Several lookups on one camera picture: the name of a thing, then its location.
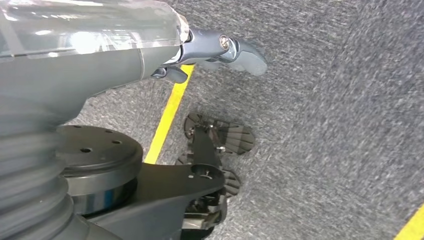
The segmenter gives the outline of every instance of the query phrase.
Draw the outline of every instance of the yellow floor tape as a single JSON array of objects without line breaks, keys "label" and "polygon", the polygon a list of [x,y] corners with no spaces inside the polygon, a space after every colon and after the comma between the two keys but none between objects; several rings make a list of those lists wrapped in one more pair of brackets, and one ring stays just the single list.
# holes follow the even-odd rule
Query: yellow floor tape
[{"label": "yellow floor tape", "polygon": [[424,204],[416,211],[394,240],[424,239]]},{"label": "yellow floor tape", "polygon": [[165,110],[163,110],[162,117],[160,118],[159,125],[157,126],[156,133],[154,134],[153,141],[151,142],[148,153],[144,159],[147,164],[155,164],[161,153],[162,146],[167,138],[168,131],[177,113],[180,102],[183,99],[184,92],[189,84],[190,78],[194,70],[194,65],[183,65],[181,70],[187,74],[187,80],[184,83],[175,83],[168,98]]}]

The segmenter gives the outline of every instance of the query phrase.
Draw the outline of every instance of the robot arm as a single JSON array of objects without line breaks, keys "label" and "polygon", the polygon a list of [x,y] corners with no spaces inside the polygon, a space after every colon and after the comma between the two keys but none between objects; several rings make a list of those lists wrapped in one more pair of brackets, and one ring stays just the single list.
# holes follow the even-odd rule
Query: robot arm
[{"label": "robot arm", "polygon": [[57,127],[87,98],[180,74],[181,64],[266,70],[250,45],[189,29],[157,1],[2,0],[0,8],[0,239],[117,239],[73,213],[65,164],[54,157]]}]

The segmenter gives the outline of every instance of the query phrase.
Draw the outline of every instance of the screw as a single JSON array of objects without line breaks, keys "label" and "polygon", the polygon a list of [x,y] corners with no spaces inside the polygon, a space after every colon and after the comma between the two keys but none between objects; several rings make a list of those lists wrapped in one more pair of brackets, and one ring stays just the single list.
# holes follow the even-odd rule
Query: screw
[{"label": "screw", "polygon": [[219,44],[224,50],[228,50],[230,48],[230,40],[226,35],[221,35],[221,37],[219,38]]}]

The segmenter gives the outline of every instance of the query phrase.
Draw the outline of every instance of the gray cylindrical body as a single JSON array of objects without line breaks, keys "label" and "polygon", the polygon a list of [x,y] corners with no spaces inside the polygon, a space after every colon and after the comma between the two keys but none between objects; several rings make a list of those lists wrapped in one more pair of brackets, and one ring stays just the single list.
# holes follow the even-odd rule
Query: gray cylindrical body
[{"label": "gray cylindrical body", "polygon": [[109,88],[150,76],[178,46],[0,63],[0,239],[117,239],[73,214],[57,126]]}]

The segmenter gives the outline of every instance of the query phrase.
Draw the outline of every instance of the transparent plastic cover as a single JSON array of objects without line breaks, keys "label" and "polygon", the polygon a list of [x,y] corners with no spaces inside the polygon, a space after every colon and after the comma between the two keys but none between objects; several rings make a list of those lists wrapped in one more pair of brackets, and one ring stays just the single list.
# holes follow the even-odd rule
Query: transparent plastic cover
[{"label": "transparent plastic cover", "polygon": [[155,0],[0,0],[0,58],[179,46],[187,20]]}]

